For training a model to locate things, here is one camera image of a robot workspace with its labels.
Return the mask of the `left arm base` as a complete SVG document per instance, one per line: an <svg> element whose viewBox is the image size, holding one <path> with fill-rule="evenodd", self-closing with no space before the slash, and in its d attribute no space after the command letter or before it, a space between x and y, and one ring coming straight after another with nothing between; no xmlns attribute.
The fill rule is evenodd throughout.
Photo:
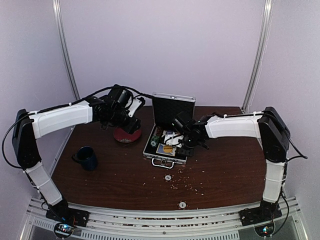
<svg viewBox="0 0 320 240"><path fill-rule="evenodd" d="M68 202L63 198L55 205L47 205L45 217L57 223L53 227L53 233L58 239L69 238L77 227L86 227L90 213L86 210L70 208Z"/></svg>

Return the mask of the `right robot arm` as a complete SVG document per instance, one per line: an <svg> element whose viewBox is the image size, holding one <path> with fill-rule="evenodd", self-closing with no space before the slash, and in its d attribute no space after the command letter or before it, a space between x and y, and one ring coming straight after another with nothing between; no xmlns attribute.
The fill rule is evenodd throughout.
<svg viewBox="0 0 320 240"><path fill-rule="evenodd" d="M207 148L206 140L209 139L244 137L259 140L266 161L262 194L265 203L257 208L256 216L266 221L276 212L274 204L278 202L285 182L291 133L274 107L248 114L207 114L199 120L180 112L172 125L183 135L181 144L184 149Z"/></svg>

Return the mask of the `red card deck box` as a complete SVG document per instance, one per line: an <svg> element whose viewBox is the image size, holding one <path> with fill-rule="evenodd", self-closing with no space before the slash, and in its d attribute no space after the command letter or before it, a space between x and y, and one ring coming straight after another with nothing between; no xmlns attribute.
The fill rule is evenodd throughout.
<svg viewBox="0 0 320 240"><path fill-rule="evenodd" d="M171 139L172 137L174 137L175 134L176 134L176 132L173 131L173 130L164 130L162 132L161 139L165 142L166 140Z"/></svg>

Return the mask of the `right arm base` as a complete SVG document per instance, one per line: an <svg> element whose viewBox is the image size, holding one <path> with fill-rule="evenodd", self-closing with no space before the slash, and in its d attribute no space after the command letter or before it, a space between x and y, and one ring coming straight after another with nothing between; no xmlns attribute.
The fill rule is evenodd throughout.
<svg viewBox="0 0 320 240"><path fill-rule="evenodd" d="M254 225L255 233L263 238L271 238L276 233L275 219L283 215L279 199L275 202L262 199L258 207L245 208L238 214L243 227Z"/></svg>

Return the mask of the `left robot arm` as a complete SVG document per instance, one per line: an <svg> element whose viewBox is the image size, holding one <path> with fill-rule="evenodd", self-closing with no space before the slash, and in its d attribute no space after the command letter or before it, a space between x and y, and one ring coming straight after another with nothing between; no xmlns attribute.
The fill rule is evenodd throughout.
<svg viewBox="0 0 320 240"><path fill-rule="evenodd" d="M104 95L41 110L20 108L4 134L2 144L5 145L6 138L11 136L16 159L12 167L23 171L38 194L52 207L53 215L61 222L67 222L72 218L72 211L46 166L50 157L49 144L40 146L39 142L64 129L91 123L100 123L104 128L121 127L131 134L139 128L136 113L144 104L142 96L115 100Z"/></svg>

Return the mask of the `red white chip front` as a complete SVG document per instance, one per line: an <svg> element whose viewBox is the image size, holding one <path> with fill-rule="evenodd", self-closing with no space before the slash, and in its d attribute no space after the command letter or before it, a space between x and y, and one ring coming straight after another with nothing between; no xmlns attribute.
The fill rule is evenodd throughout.
<svg viewBox="0 0 320 240"><path fill-rule="evenodd" d="M179 210L184 210L188 207L188 204L186 201L182 200L182 201L178 202L177 207Z"/></svg>

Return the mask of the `aluminium poker case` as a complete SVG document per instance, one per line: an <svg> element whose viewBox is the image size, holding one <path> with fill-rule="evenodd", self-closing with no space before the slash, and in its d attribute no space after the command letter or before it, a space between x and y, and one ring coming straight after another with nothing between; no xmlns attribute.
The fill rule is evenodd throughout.
<svg viewBox="0 0 320 240"><path fill-rule="evenodd" d="M188 157L178 154L179 148L176 148L175 156L158 154L156 153L158 146L151 147L150 140L157 126L162 127L163 131L174 130L172 122L175 116L180 112L187 112L193 118L195 103L196 98L193 96L172 95L159 92L153 93L153 127L142 154L145 158L150 159L151 164L154 167L172 169L175 164L184 165L187 163ZM162 134L160 136L159 144L164 144L164 141L162 140Z"/></svg>

